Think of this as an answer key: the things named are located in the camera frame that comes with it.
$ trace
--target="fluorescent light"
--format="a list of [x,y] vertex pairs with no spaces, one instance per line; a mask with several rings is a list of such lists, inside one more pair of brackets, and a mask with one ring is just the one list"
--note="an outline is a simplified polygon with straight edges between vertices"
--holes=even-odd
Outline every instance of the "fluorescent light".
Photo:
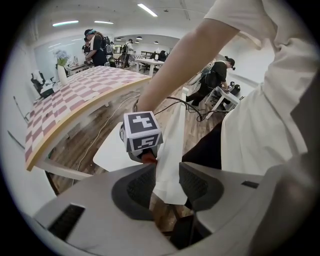
[[61,26],[61,25],[73,24],[73,23],[78,23],[78,22],[79,22],[79,20],[64,21],[64,22],[52,24],[52,26],[57,27],[57,26]]
[[57,43],[57,44],[51,45],[48,48],[52,48],[52,47],[55,47],[55,46],[58,46],[58,45],[61,45],[61,43]]
[[146,12],[148,12],[149,14],[151,14],[153,17],[158,17],[158,15],[156,15],[152,10],[150,10],[148,7],[146,7],[144,4],[139,3],[138,4],[139,7],[141,7],[142,9],[144,9]]
[[94,23],[113,24],[113,22],[110,22],[110,21],[98,21],[98,20],[96,20]]

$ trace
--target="wooden floor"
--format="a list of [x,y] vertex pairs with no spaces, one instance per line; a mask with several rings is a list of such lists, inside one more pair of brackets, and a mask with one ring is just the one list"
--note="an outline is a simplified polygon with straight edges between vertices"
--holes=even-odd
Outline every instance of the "wooden floor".
[[[191,92],[195,90],[196,86],[197,85],[188,86],[188,89],[190,90],[189,94],[191,94]],[[139,91],[135,91],[124,94],[118,99],[111,101],[109,103],[109,107],[103,106],[89,115],[86,120],[79,123],[73,130],[69,132],[69,138],[64,138],[59,142],[59,144],[52,151],[50,158],[59,164],[77,170],[80,160],[84,157],[87,148],[93,143],[99,130],[103,127],[105,122],[111,117],[114,111],[124,100],[136,96],[139,93]],[[180,98],[181,88],[177,89],[174,93],[172,93],[171,96]],[[101,131],[100,136],[97,138],[97,140],[92,145],[87,155],[81,162],[78,169],[80,172],[88,173],[91,175],[99,175],[106,172],[106,170],[97,166],[93,162],[93,157],[101,144],[107,138],[109,133],[113,130],[113,128],[122,121],[123,114],[131,112],[132,105],[136,99],[137,98],[131,98],[127,100],[114,114],[113,118],[110,119],[106,127]],[[174,102],[175,101],[173,99],[166,99],[156,109],[155,113],[163,110],[165,107]],[[200,109],[210,110],[210,108],[205,105],[204,100],[200,103]],[[164,127],[166,126],[166,123],[173,111],[174,105],[163,111],[162,113],[156,115],[156,119],[162,131],[164,131]],[[214,113],[209,120],[205,119],[202,122],[198,122],[196,120],[196,113],[187,112],[185,117],[184,129],[184,153],[194,147],[203,136],[210,132],[216,124],[222,121],[223,117],[223,113]],[[72,179],[53,174],[50,174],[50,176],[52,177],[52,181],[56,186],[58,193],[62,193],[72,186]],[[156,221],[156,223],[162,231],[168,231],[168,229],[170,230],[172,228],[172,225],[175,222],[172,211],[170,212],[168,210],[168,206],[161,202],[160,199],[158,200],[155,195],[152,196],[150,209],[155,214],[155,219],[158,220],[158,222]],[[178,212],[181,216],[190,214],[190,211],[184,206],[179,206]]]

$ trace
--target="black slot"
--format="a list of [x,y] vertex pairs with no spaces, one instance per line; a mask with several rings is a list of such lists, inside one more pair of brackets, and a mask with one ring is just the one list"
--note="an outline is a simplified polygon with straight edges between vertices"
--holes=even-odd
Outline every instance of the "black slot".
[[246,181],[242,182],[241,185],[247,186],[252,189],[257,189],[259,186],[259,183],[246,180]]
[[56,237],[65,241],[84,211],[85,208],[70,204],[48,230]]

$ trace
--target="shirt sleeve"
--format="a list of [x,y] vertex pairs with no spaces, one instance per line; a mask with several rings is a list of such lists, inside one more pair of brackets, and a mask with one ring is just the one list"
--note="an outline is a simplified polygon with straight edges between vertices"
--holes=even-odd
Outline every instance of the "shirt sleeve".
[[93,41],[93,50],[100,50],[101,48],[101,37],[98,35],[94,36],[94,41]]
[[275,31],[262,0],[216,0],[204,18],[225,23],[260,41]]
[[215,72],[216,77],[220,82],[225,82],[227,77],[227,66],[223,62],[216,62],[212,70]]

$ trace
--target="white cable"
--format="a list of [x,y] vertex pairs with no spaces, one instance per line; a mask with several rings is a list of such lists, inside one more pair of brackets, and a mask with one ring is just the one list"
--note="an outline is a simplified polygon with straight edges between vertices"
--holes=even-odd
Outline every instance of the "white cable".
[[133,96],[133,97],[127,98],[127,99],[126,99],[125,101],[123,101],[123,102],[120,104],[120,106],[113,112],[112,116],[105,122],[105,124],[102,126],[102,128],[101,128],[100,131],[98,132],[98,135],[95,137],[94,141],[93,141],[93,142],[91,143],[91,145],[87,148],[84,156],[82,157],[82,159],[81,159],[80,162],[79,162],[78,168],[76,169],[77,171],[79,171],[80,164],[81,164],[81,162],[83,161],[83,159],[85,159],[86,155],[88,154],[89,149],[92,147],[92,145],[93,145],[93,144],[96,142],[96,140],[99,138],[99,135],[100,135],[101,131],[106,127],[107,123],[108,123],[109,120],[115,115],[115,113],[117,112],[117,110],[118,110],[118,109],[122,106],[122,104],[125,103],[127,100],[130,100],[130,99],[133,99],[133,98],[136,98],[136,97],[139,97],[139,96],[140,96],[140,94],[138,94],[137,96]]

